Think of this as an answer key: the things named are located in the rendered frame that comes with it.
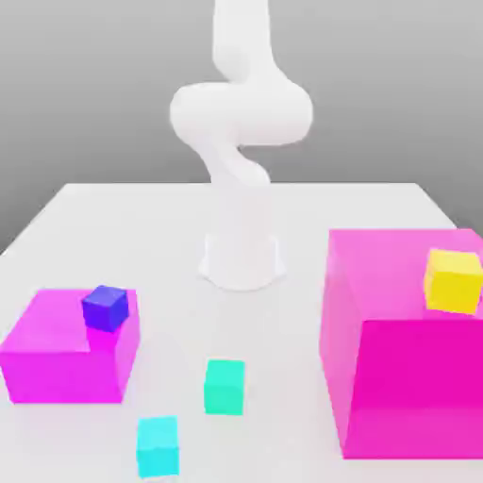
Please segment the small teal cube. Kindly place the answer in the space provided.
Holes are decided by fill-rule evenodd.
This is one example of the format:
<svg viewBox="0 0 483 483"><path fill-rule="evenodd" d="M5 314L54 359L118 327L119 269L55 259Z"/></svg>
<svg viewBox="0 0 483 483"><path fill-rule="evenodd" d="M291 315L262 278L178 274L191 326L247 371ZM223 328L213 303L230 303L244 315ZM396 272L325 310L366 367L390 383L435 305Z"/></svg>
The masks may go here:
<svg viewBox="0 0 483 483"><path fill-rule="evenodd" d="M206 414L243 415L245 362L210 359L204 381Z"/></svg>

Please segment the small blue cube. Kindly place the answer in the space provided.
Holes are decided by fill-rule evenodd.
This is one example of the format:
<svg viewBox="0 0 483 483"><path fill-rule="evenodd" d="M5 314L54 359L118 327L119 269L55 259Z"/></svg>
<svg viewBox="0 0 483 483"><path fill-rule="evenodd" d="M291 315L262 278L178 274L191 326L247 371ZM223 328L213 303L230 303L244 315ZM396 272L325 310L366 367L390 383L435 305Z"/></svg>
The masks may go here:
<svg viewBox="0 0 483 483"><path fill-rule="evenodd" d="M87 327L114 332L129 316L127 290L98 286L82 301L82 312Z"/></svg>

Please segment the small yellow cube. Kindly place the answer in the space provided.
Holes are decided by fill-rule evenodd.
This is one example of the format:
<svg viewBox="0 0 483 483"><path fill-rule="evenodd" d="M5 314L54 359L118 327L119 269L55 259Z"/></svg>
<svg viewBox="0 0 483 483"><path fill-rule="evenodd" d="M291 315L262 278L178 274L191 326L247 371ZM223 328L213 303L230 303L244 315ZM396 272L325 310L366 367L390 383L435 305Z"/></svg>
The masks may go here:
<svg viewBox="0 0 483 483"><path fill-rule="evenodd" d="M475 315L483 289L483 266L474 252L431 248L424 276L427 309Z"/></svg>

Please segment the small cyan cube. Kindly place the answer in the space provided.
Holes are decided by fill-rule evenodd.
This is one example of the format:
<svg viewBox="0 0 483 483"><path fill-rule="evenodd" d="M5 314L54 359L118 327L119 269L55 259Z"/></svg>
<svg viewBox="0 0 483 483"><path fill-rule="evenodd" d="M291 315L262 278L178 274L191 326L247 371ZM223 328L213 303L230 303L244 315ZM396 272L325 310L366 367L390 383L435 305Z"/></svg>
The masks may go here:
<svg viewBox="0 0 483 483"><path fill-rule="evenodd" d="M140 478L179 475L179 441L176 416L139 419L136 460Z"/></svg>

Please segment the large pink box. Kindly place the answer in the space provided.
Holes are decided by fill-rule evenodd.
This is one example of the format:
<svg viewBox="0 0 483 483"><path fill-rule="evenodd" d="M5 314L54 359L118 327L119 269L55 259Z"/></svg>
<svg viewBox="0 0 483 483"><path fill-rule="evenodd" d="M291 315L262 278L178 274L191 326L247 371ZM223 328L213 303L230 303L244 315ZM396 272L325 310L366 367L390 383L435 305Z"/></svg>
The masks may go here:
<svg viewBox="0 0 483 483"><path fill-rule="evenodd" d="M483 459L483 308L425 306L431 248L470 229L333 229L319 354L345 458Z"/></svg>

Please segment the large magenta box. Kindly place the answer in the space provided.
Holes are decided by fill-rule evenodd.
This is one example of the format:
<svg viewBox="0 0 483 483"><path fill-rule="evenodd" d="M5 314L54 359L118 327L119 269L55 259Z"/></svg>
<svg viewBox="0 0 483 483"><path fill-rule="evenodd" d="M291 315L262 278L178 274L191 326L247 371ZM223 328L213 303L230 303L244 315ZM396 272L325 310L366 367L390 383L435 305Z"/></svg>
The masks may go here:
<svg viewBox="0 0 483 483"><path fill-rule="evenodd" d="M113 333L85 325L87 290L44 289L0 343L0 369L14 404L116 404L124 399L140 344L138 297Z"/></svg>

